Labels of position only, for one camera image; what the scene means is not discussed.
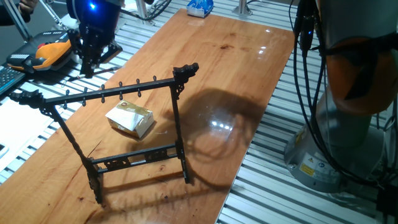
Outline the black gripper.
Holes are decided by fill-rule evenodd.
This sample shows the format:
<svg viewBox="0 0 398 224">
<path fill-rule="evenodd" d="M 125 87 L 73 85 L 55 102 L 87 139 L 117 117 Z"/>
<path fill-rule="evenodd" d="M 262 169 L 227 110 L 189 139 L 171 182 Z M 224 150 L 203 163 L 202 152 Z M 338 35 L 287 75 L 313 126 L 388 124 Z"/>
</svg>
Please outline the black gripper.
<svg viewBox="0 0 398 224">
<path fill-rule="evenodd" d="M 75 1 L 75 15 L 80 22 L 79 30 L 69 29 L 68 38 L 72 51 L 81 59 L 80 73 L 86 78 L 93 76 L 92 64 L 108 63 L 123 48 L 115 41 L 114 33 L 121 11 L 118 0 L 79 0 Z M 91 58 L 90 41 L 110 42 L 106 47 L 95 51 Z"/>
</svg>

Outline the person hand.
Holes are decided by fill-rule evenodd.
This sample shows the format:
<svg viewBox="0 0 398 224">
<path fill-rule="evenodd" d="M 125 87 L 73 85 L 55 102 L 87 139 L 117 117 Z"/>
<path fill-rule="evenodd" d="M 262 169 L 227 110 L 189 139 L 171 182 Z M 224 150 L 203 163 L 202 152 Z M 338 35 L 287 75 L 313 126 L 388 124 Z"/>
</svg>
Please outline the person hand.
<svg viewBox="0 0 398 224">
<path fill-rule="evenodd" d="M 32 14 L 39 0 L 20 0 L 19 10 L 21 13 Z"/>
</svg>

